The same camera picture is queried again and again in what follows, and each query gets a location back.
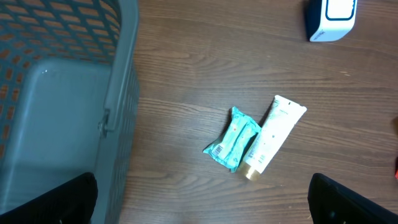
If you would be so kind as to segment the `orange noodle packet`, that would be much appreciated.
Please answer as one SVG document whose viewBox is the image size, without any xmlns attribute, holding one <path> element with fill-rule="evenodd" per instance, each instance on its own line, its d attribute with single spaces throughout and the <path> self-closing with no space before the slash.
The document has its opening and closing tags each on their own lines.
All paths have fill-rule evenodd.
<svg viewBox="0 0 398 224">
<path fill-rule="evenodd" d="M 394 177 L 395 177 L 396 181 L 398 181 L 398 157 L 396 157 L 396 159 L 395 159 Z"/>
</svg>

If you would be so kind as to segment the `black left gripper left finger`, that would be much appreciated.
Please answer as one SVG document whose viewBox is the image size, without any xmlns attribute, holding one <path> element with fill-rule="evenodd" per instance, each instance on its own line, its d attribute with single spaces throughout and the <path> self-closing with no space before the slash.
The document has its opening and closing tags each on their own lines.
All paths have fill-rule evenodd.
<svg viewBox="0 0 398 224">
<path fill-rule="evenodd" d="M 1 215 L 1 224 L 89 224 L 98 186 L 86 172 Z"/>
</svg>

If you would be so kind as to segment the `teal wipes packet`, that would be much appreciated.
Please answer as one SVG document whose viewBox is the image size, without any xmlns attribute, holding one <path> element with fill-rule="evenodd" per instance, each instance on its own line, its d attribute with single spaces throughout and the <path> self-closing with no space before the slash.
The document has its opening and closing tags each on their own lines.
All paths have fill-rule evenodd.
<svg viewBox="0 0 398 224">
<path fill-rule="evenodd" d="M 231 122 L 226 131 L 209 144 L 203 153 L 235 173 L 251 139 L 260 130 L 261 127 L 250 116 L 234 106 L 231 108 Z"/>
</svg>

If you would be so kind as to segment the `white cream tube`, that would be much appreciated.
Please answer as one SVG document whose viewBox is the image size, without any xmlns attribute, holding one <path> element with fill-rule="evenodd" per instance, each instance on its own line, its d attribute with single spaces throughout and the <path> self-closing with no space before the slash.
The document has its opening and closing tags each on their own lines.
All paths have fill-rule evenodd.
<svg viewBox="0 0 398 224">
<path fill-rule="evenodd" d="M 247 179 L 256 180 L 269 165 L 307 108 L 276 95 L 264 124 L 238 167 Z"/>
</svg>

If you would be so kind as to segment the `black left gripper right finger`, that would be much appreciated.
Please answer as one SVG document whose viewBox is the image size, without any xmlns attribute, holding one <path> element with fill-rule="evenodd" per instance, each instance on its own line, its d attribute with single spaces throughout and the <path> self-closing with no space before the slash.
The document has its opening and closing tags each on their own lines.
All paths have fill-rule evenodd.
<svg viewBox="0 0 398 224">
<path fill-rule="evenodd" d="M 314 224 L 397 224 L 397 214 L 321 173 L 312 176 L 308 204 Z"/>
</svg>

